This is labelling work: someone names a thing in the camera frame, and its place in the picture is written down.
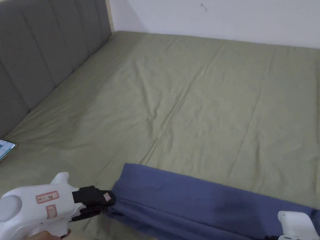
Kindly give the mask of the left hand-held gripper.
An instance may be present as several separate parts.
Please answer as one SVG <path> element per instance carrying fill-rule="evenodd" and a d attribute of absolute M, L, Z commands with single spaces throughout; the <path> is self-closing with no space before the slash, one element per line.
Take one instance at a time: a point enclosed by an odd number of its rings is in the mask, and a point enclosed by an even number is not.
<path fill-rule="evenodd" d="M 69 174 L 58 173 L 50 184 L 15 188 L 0 199 L 0 239 L 21 240 L 42 231 L 66 236 L 68 223 L 99 215 L 101 206 L 112 206 L 116 197 L 109 190 L 85 187 L 85 205 L 75 203 Z"/>

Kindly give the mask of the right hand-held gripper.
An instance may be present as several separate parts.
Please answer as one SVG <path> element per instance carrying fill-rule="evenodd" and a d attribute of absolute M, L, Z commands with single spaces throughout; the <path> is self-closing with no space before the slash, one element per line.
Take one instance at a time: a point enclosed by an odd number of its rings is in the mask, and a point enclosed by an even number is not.
<path fill-rule="evenodd" d="M 320 237 L 311 221 L 303 212 L 279 211 L 278 219 L 282 235 L 278 240 L 319 240 Z"/>

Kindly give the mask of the person's left hand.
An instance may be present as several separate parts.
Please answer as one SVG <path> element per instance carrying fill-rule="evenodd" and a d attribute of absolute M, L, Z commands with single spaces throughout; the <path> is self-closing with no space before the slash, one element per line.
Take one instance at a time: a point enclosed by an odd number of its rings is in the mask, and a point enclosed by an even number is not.
<path fill-rule="evenodd" d="M 50 234 L 48 231 L 42 231 L 30 237 L 24 237 L 23 240 L 62 240 L 66 238 L 71 233 L 71 230 L 68 229 L 68 232 L 63 237 L 58 237 L 55 235 Z"/>

